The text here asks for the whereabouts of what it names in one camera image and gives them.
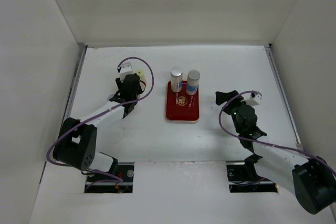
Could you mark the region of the tall jar blue label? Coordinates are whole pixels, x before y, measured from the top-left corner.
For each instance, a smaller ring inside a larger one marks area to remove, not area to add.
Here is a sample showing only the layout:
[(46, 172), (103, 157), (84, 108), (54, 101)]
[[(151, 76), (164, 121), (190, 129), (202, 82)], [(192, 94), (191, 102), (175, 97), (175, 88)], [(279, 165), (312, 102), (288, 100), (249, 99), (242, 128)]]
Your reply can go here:
[(181, 67), (173, 67), (171, 69), (171, 90), (179, 93), (183, 84), (183, 69)]
[(199, 86), (200, 72), (198, 70), (190, 70), (187, 75), (186, 93), (195, 95)]

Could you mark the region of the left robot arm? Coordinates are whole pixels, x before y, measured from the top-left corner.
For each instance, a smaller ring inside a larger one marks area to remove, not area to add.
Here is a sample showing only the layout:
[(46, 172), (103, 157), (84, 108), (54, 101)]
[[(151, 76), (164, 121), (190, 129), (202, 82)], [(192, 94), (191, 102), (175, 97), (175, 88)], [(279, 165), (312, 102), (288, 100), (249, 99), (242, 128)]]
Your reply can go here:
[(92, 115), (83, 119), (67, 118), (61, 127), (61, 140), (52, 149), (54, 160), (82, 172), (99, 171), (106, 181), (118, 175), (116, 158), (96, 150), (98, 129), (111, 127), (128, 116), (144, 92), (146, 84), (136, 73), (116, 79), (118, 91)]

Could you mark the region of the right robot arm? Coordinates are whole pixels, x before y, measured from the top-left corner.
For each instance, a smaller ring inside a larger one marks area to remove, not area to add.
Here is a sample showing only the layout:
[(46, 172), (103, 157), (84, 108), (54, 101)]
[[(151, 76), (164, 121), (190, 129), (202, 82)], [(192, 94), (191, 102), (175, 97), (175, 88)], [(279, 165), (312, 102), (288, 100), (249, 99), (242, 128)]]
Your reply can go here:
[(254, 107), (261, 103), (262, 95), (254, 90), (249, 94), (245, 99), (236, 90), (215, 93), (220, 112), (233, 120), (236, 132), (230, 135), (252, 153), (245, 159), (244, 175), (251, 180), (262, 177), (285, 188), (313, 215), (335, 203), (335, 171), (321, 157), (272, 142), (257, 126)]

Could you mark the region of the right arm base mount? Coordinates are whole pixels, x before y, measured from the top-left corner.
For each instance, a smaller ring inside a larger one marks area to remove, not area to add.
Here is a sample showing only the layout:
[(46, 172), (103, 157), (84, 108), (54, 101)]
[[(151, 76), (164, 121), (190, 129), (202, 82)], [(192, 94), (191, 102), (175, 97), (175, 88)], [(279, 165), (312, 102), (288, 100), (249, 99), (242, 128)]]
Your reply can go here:
[(251, 155), (244, 161), (226, 163), (229, 191), (231, 193), (277, 193), (276, 183), (257, 175), (254, 165), (261, 159)]

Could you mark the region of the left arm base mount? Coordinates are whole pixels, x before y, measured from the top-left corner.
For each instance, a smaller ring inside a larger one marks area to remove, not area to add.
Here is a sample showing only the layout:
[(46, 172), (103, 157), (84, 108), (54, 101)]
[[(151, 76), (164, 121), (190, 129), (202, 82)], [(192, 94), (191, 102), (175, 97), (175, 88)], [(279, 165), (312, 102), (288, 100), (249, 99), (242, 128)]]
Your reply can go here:
[(130, 194), (133, 193), (134, 163), (119, 163), (111, 173), (82, 172), (86, 175), (86, 194)]

